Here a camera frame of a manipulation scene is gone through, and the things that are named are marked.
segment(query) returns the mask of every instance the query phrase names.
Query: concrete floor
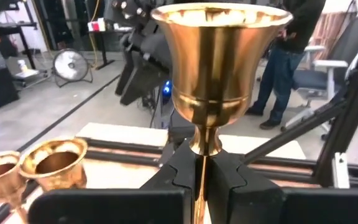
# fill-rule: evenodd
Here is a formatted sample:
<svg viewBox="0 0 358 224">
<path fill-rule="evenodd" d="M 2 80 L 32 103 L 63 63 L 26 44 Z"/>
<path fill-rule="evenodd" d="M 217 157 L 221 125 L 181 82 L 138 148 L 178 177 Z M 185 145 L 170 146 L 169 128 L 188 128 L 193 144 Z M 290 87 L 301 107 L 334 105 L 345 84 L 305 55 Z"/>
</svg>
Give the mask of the concrete floor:
<svg viewBox="0 0 358 224">
<path fill-rule="evenodd" d="M 9 62 L 9 64 L 14 65 L 15 61 Z M 113 79 L 119 74 L 123 66 L 124 62 L 117 61 L 109 67 L 94 72 L 94 82 L 92 84 L 79 82 L 58 88 L 54 82 L 49 80 L 21 91 L 19 101 L 0 109 L 0 151 L 17 150 L 89 97 L 98 88 Z M 261 74 L 262 72 L 263 68 L 261 67 L 257 73 Z M 59 136 L 72 136 L 89 122 L 147 127 L 150 122 L 150 113 L 138 108 L 136 103 L 127 107 L 121 106 L 119 98 L 114 95 L 115 87 L 116 82 L 107 86 L 36 143 Z M 257 96 L 258 90 L 259 84 L 256 82 L 254 97 Z M 271 97 L 267 110 L 272 108 L 273 103 L 274 98 Z M 302 103 L 302 99 L 296 93 L 292 94 L 289 106 L 298 106 Z M 318 106 L 322 103 L 324 102 L 316 102 L 313 106 Z M 294 113 L 285 113 L 284 121 L 294 115 Z M 224 134 L 272 138 L 280 133 L 278 128 L 271 131 L 262 131 L 258 128 L 259 123 L 266 119 L 267 117 L 243 117 L 238 122 L 223 127 L 221 132 Z M 317 128 L 297 139 L 307 158 L 316 159 L 318 157 L 323 145 L 320 140 L 322 133 L 323 131 Z M 358 164 L 358 130 L 348 152 L 349 160 Z"/>
</svg>

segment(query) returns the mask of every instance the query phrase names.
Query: brass goblet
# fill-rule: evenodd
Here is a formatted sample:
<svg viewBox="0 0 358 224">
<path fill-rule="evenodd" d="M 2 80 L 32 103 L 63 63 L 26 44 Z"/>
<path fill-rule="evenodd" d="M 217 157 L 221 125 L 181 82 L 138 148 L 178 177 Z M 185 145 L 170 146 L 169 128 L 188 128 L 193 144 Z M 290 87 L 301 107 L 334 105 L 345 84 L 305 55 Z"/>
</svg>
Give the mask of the brass goblet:
<svg viewBox="0 0 358 224">
<path fill-rule="evenodd" d="M 19 152 L 0 152 L 0 203 L 8 203 L 23 223 L 27 223 L 27 212 L 22 208 L 27 180 L 19 174 L 19 158 Z"/>
<path fill-rule="evenodd" d="M 86 174 L 82 165 L 88 145 L 79 138 L 47 141 L 23 154 L 19 173 L 35 179 L 44 192 L 54 189 L 82 189 Z"/>
<path fill-rule="evenodd" d="M 203 223 L 209 157 L 221 151 L 218 128 L 249 107 L 263 51 L 292 20 L 284 10 L 236 3 L 186 3 L 152 11 L 173 61 L 175 109 L 196 125 L 190 142 L 196 160 L 193 223 Z"/>
</svg>

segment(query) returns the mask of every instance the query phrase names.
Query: black shoe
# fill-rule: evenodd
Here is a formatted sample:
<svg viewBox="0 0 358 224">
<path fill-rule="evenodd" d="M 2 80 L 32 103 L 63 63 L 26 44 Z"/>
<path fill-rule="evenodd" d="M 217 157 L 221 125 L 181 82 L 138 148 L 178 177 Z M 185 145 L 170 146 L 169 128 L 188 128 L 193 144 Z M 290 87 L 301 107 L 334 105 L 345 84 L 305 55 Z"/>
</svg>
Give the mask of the black shoe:
<svg viewBox="0 0 358 224">
<path fill-rule="evenodd" d="M 259 125 L 259 127 L 262 129 L 262 130 L 271 130 L 277 126 L 280 125 L 281 122 L 279 121 L 271 121 L 271 120 L 267 120 L 265 122 L 263 122 L 262 124 Z"/>
<path fill-rule="evenodd" d="M 253 107 L 250 107 L 250 108 L 248 108 L 248 110 L 246 111 L 246 115 L 251 115 L 251 116 L 263 116 L 264 113 L 255 110 Z"/>
</svg>

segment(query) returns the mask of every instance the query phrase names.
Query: person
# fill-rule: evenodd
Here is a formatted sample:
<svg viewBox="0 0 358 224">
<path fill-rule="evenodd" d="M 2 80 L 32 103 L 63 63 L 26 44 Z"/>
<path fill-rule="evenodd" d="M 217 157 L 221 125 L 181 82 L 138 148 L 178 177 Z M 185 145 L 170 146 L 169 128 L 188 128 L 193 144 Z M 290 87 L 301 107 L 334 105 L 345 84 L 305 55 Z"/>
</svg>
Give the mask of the person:
<svg viewBox="0 0 358 224">
<path fill-rule="evenodd" d="M 280 31 L 270 51 L 260 82 L 257 101 L 246 115 L 263 116 L 271 92 L 276 96 L 273 109 L 261 129 L 280 125 L 293 85 L 293 74 L 303 58 L 314 28 L 323 11 L 326 0 L 284 0 L 282 6 L 293 14 L 293 20 Z"/>
</svg>

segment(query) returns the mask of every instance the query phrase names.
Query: jeans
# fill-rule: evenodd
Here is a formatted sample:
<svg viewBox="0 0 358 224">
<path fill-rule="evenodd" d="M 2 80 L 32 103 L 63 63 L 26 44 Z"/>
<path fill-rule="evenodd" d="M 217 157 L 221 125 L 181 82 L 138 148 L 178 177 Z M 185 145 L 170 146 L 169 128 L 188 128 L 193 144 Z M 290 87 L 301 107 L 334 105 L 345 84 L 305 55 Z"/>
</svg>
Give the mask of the jeans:
<svg viewBox="0 0 358 224">
<path fill-rule="evenodd" d="M 294 54 L 273 47 L 260 82 L 258 100 L 252 106 L 254 111 L 263 112 L 266 102 L 273 91 L 276 96 L 276 102 L 270 112 L 269 120 L 281 122 L 290 100 L 293 74 L 302 58 L 303 54 Z"/>
</svg>

